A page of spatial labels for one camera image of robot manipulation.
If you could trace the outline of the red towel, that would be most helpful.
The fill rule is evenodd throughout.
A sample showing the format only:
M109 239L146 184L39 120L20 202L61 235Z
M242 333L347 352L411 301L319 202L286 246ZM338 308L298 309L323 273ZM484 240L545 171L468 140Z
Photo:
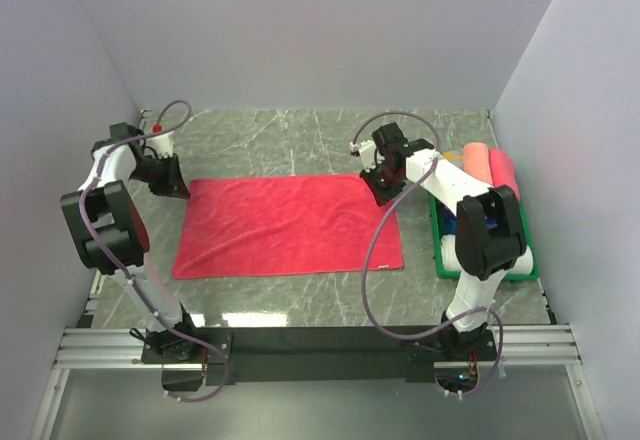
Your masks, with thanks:
M196 179L178 280L401 269L398 221L356 174Z

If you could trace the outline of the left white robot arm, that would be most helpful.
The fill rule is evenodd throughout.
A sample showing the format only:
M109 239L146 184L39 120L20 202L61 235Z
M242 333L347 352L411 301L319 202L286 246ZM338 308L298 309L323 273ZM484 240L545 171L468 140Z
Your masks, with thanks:
M188 200L173 135L154 126L149 135L127 123L110 127L110 137L94 144L93 164L84 183L60 199L82 263L112 278L143 312L148 329L130 335L165 359L187 362L201 337L184 306L159 279L150 259L150 238L129 194L131 179L158 197Z

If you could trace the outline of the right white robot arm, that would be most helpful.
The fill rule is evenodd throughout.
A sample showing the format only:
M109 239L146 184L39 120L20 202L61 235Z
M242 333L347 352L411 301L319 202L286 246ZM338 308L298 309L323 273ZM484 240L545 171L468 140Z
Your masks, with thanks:
M372 326L383 335L417 341L440 334L440 347L452 359L465 357L489 319L499 316L492 304L507 272L527 250L520 204L508 186L494 187L446 160L440 142L410 141L396 123L375 130L370 139L350 143L360 159L361 178L388 221L415 190L423 189L455 216L455 254L462 268L453 299L439 325L401 334L380 324L369 301L362 301Z

